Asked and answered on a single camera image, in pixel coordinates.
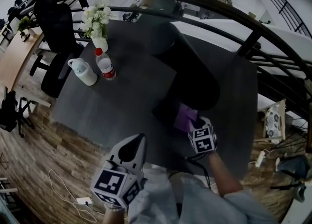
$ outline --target laminate floor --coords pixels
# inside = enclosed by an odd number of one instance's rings
[[[40,92],[44,71],[39,69],[33,78],[29,76],[35,58],[33,56],[28,62],[20,82],[31,91],[44,96]],[[78,136],[61,124],[54,123],[50,115],[55,100],[50,98],[49,100],[52,102],[50,109],[38,105],[31,114],[30,119],[36,126],[35,130],[23,126],[25,138],[19,137],[17,128],[11,133],[0,129],[0,151],[4,153],[4,160],[9,162],[8,170],[0,168],[0,177],[9,178],[12,185],[18,188],[18,196],[44,223],[90,223],[78,215],[72,204],[62,201],[51,190],[49,170],[53,169],[64,180],[75,198],[92,197],[90,191],[92,176],[103,164],[109,150]],[[262,131],[259,124],[257,129],[259,132]],[[270,147],[272,147],[270,143],[255,142],[251,161],[257,159],[261,150],[270,150]],[[250,187],[255,197],[278,219],[284,215],[292,199],[291,191],[270,190],[272,185],[285,185],[290,182],[288,177],[275,173],[275,159],[284,152],[291,154],[293,147],[270,153],[261,168],[249,164],[249,172],[242,181],[243,185]],[[51,174],[51,179],[55,191],[62,198],[73,202],[61,180],[54,174]],[[103,211],[97,201],[95,207]],[[102,215],[93,211],[92,214],[99,221],[102,220]]]

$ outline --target dark gray table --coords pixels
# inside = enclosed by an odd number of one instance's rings
[[[254,139],[256,68],[217,46],[193,37],[187,39],[221,87],[219,102],[200,114],[210,118],[214,126],[221,158],[237,178],[242,178],[247,171]],[[111,21],[108,55],[117,71],[116,79],[107,81],[100,76],[95,85],[88,87],[71,71],[57,99],[52,118],[109,148],[130,135],[145,133],[148,141],[147,162],[203,174],[201,169],[182,159],[195,155],[187,135],[167,133],[151,114],[166,95],[176,73],[148,54],[149,44],[149,26]],[[94,49],[90,42],[80,57],[101,75]],[[205,159],[200,162],[208,168]]]

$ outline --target forearm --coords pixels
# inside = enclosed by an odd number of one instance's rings
[[[105,211],[105,216],[102,224],[124,224],[124,223],[125,223],[124,211],[114,212],[109,209]]]
[[[211,152],[208,156],[208,160],[220,196],[238,192],[243,189],[240,182],[232,176],[217,152]]]

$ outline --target potted plant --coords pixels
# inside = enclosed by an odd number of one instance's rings
[[[83,8],[83,23],[80,28],[85,32],[84,35],[90,37],[96,48],[100,47],[105,53],[107,45],[107,24],[111,16],[111,9],[108,1],[103,0],[95,6]]]
[[[27,34],[24,32],[24,30],[28,30],[28,33],[31,36],[35,36],[36,33],[34,30],[31,29],[35,25],[34,21],[32,19],[29,19],[27,16],[25,16],[23,19],[19,22],[18,31],[20,31],[21,38],[27,38]]]

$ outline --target white vase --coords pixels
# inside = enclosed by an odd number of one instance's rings
[[[34,37],[34,36],[36,35],[35,31],[32,30],[31,28],[28,29],[28,33],[29,33],[32,37]]]
[[[91,37],[91,40],[92,40],[94,46],[96,48],[100,47],[104,53],[108,50],[107,41],[104,37],[100,37],[100,38]]]

